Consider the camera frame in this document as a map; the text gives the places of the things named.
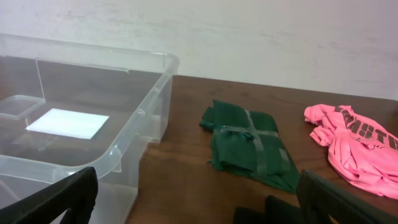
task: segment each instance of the brown tabletop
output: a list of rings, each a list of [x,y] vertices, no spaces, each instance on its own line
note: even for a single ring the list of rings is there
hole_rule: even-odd
[[[398,216],[398,200],[357,189],[332,169],[327,161],[327,148],[309,136],[314,125],[304,122],[303,117],[307,106],[351,105],[356,113],[376,120],[398,136],[398,102],[176,76],[169,125],[162,142],[149,145],[141,159],[139,194],[128,223],[230,224],[235,207],[264,211],[264,199],[271,194],[298,205],[295,195],[216,171],[206,163],[211,159],[211,133],[198,124],[213,99],[269,113],[298,170],[311,169],[338,187]]]

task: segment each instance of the plastic bin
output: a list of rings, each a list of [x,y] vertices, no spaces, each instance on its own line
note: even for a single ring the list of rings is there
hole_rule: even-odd
[[[90,223],[124,223],[169,118],[178,58],[0,34],[0,208],[92,166]],[[109,116],[91,139],[28,131],[52,108]]]

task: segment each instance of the white paper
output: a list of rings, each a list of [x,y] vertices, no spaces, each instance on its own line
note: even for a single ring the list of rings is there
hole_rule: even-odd
[[[26,127],[26,130],[91,139],[109,116],[51,109]]]

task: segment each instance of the pink t-shirt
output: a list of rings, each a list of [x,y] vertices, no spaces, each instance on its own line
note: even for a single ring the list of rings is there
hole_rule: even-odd
[[[309,106],[305,121],[316,124],[311,137],[329,146],[329,162],[349,183],[398,199],[398,139],[350,106]]]

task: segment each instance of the green cloth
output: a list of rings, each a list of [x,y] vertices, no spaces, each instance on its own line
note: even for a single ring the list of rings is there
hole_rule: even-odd
[[[300,173],[279,138],[272,116],[245,111],[237,105],[218,100],[213,103],[214,107],[205,111],[200,126],[213,132],[210,146],[214,168],[295,194]],[[250,119],[256,130],[250,129]],[[247,131],[237,131],[237,128],[246,128]],[[256,145],[256,138],[261,140],[257,141],[260,144]]]

